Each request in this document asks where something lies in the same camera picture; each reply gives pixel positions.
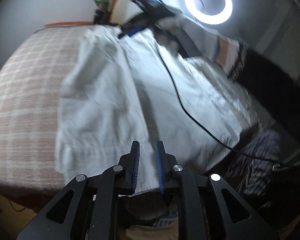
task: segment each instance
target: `white ring light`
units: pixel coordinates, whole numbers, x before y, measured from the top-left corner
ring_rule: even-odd
[[[216,25],[228,20],[232,14],[232,1],[225,0],[226,4],[223,11],[216,15],[207,15],[198,11],[194,5],[194,0],[185,0],[186,6],[194,17],[206,24]]]

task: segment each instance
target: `white glove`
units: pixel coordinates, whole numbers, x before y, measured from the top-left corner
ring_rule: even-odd
[[[184,31],[196,45],[202,56],[214,62],[219,52],[219,33],[216,30],[204,27],[192,19],[179,15],[176,17],[167,17],[157,21],[156,25],[164,30],[176,33]],[[178,44],[168,36],[154,33],[154,37],[161,46],[174,56],[178,55]]]

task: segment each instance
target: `black cable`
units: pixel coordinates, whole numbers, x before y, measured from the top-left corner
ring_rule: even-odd
[[[23,210],[25,210],[26,208],[24,207],[24,208],[21,208],[21,209],[19,209],[19,210],[16,210],[13,206],[12,206],[12,203],[11,203],[11,201],[10,200],[8,200],[8,202],[9,202],[9,204],[10,204],[10,206],[13,208],[13,210],[15,211],[15,212],[22,212]]]
[[[205,6],[204,6],[203,1],[202,1],[202,0],[199,0],[199,1],[201,2],[201,4],[202,4],[202,9],[204,10],[204,9],[205,9]]]
[[[248,158],[252,158],[252,159],[257,159],[257,160],[261,160],[261,161],[266,161],[266,162],[272,162],[272,163],[278,163],[281,167],[288,167],[288,168],[300,168],[300,166],[296,166],[296,165],[287,165],[287,164],[284,164],[283,162],[280,162],[280,161],[276,161],[276,160],[272,160],[272,159],[268,159],[268,158],[263,158],[263,157],[258,157],[258,156],[253,156],[253,155],[249,155],[249,154],[246,154],[246,153],[243,153],[243,152],[240,152],[236,149],[233,149],[231,148],[230,146],[224,144],[222,141],[220,141],[217,137],[215,137],[207,128],[205,128],[202,124],[200,124],[191,114],[188,113],[188,111],[185,109],[185,107],[183,106],[183,103],[181,101],[181,98],[180,98],[180,95],[179,95],[179,92],[178,92],[178,89],[177,89],[177,86],[176,86],[176,83],[172,77],[172,74],[168,68],[168,66],[166,65],[165,61],[163,60],[162,56],[161,56],[161,53],[160,53],[160,50],[159,50],[159,45],[157,44],[157,51],[158,51],[158,54],[159,54],[159,57],[164,65],[164,67],[166,68],[170,78],[171,78],[171,81],[172,81],[172,84],[174,86],[174,89],[177,93],[177,97],[178,97],[178,100],[179,100],[179,103],[180,103],[180,106],[182,108],[182,110],[185,112],[185,114],[193,121],[195,122],[201,129],[203,129],[208,135],[210,135],[218,144],[220,144],[221,146],[223,146],[224,148],[227,148],[231,151],[234,151],[240,155],[243,155],[243,156],[246,156]]]

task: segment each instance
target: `metal pivot screw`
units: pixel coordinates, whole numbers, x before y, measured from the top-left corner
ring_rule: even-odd
[[[84,176],[83,174],[79,174],[75,177],[76,181],[83,181],[86,179],[86,176]]]
[[[221,179],[220,175],[218,174],[211,174],[211,179],[214,180],[214,181],[218,181]]]
[[[182,171],[182,170],[183,170],[183,167],[182,167],[181,165],[174,165],[174,166],[173,166],[173,169],[174,169],[175,171]]]
[[[116,166],[113,167],[113,170],[114,170],[114,171],[122,171],[123,168],[122,168],[121,165],[116,165]]]

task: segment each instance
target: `floor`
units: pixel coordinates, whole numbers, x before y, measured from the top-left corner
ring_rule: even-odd
[[[16,210],[21,210],[23,207],[11,202]],[[25,209],[21,212],[16,212],[10,206],[8,200],[0,195],[0,226],[6,233],[9,239],[16,239],[19,232],[34,218],[36,213],[30,209]]]

